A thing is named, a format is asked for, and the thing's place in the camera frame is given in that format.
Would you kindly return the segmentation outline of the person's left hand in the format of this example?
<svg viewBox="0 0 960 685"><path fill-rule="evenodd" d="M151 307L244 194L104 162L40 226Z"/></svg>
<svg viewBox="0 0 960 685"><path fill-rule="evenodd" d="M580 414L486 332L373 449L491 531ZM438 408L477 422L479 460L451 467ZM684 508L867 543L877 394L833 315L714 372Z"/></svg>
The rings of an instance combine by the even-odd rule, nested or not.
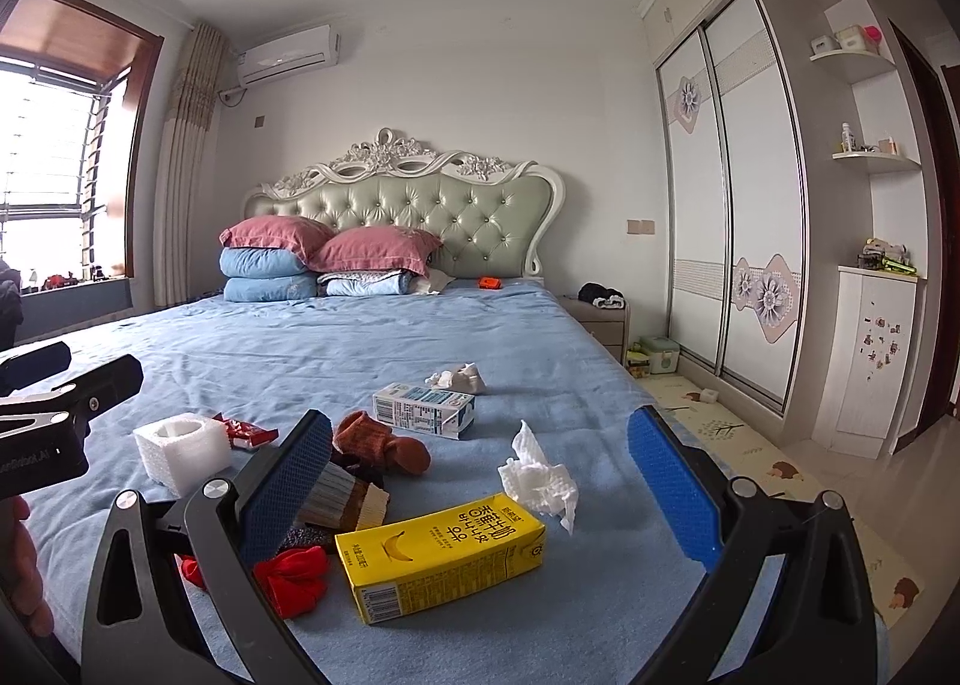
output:
<svg viewBox="0 0 960 685"><path fill-rule="evenodd" d="M13 563L13 581L10 582L10 600L13 609L38 638L47 638L53 632L53 615L44 599L43 577L37 568L37 552L25 526L29 506L21 496L11 499L13 534L8 554Z"/></svg>

